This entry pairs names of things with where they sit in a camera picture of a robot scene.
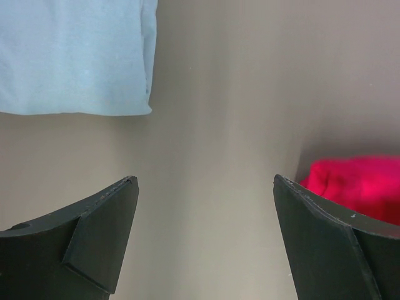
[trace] beige surface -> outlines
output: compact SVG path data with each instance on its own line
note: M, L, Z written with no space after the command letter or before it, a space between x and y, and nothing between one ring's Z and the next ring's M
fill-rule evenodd
M141 187L113 300L296 299L273 175L396 151L400 2L161 1L148 117L0 115L0 227Z

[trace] blue fabric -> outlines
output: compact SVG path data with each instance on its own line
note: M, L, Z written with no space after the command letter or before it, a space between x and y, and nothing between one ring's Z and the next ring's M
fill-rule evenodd
M157 0L0 1L0 111L149 114Z

